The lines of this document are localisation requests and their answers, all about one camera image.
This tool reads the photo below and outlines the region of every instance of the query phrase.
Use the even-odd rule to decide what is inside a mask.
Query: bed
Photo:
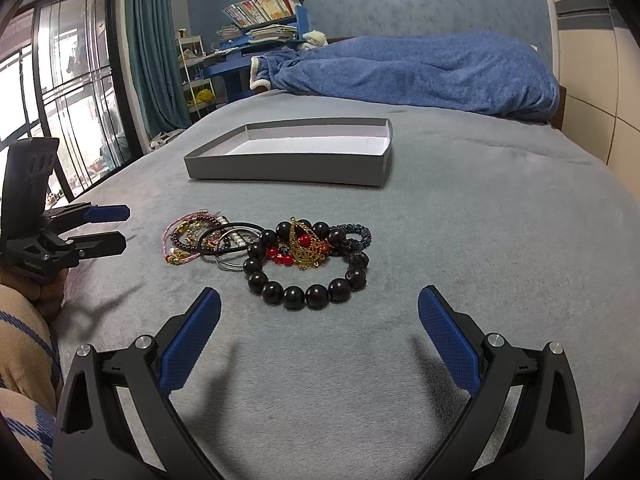
[[[327,116],[392,121],[384,187],[187,176],[183,156],[236,126]],[[79,344],[128,346],[213,286],[222,318],[171,399],[226,478],[412,478],[466,403],[418,321],[418,293],[431,283],[485,332],[517,346],[564,345],[587,473],[640,399],[640,207],[604,164],[549,125],[269,91],[208,115],[82,199],[130,206],[130,219],[114,227],[128,247],[70,273],[55,325],[63,370]],[[167,265],[162,232],[201,208],[264,226],[290,216],[364,224],[373,234],[369,283],[346,304],[289,312],[215,263]],[[269,276],[305,288],[343,267],[273,266]],[[481,463],[497,452],[514,398]],[[123,404],[143,457],[159,465],[129,397]]]

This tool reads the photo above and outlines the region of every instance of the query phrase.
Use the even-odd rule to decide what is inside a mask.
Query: metal screw
[[[141,335],[136,339],[136,347],[140,349],[149,348],[151,346],[152,339],[148,335]]]
[[[486,340],[491,346],[500,347],[504,345],[504,338],[500,334],[489,334]]]
[[[85,355],[89,355],[91,353],[91,346],[84,344],[84,345],[80,345],[78,347],[78,350],[76,350],[76,354],[78,354],[79,357],[84,357]]]
[[[564,352],[564,348],[562,348],[562,345],[560,343],[549,343],[549,350],[551,350],[554,354],[561,354],[562,352]]]

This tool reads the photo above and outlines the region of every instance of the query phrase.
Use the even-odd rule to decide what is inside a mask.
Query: teal curtain
[[[171,0],[126,0],[126,15],[133,83],[147,135],[188,128]]]

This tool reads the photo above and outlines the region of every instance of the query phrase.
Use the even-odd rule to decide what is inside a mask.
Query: desk
[[[226,100],[229,103],[251,97],[255,94],[254,90],[242,90],[242,80],[240,79],[240,71],[251,66],[251,58],[253,54],[263,54],[270,50],[277,50],[283,46],[295,48],[304,41],[265,41],[263,43],[253,43],[240,47],[239,50],[229,52],[225,56],[225,60],[214,62],[209,66],[202,68],[203,78],[211,78],[213,76],[222,76],[225,81]]]

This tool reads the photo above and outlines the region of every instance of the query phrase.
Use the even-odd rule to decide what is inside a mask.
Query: blue comforter
[[[548,120],[556,78],[533,48],[493,32],[360,36],[252,59],[251,87]]]

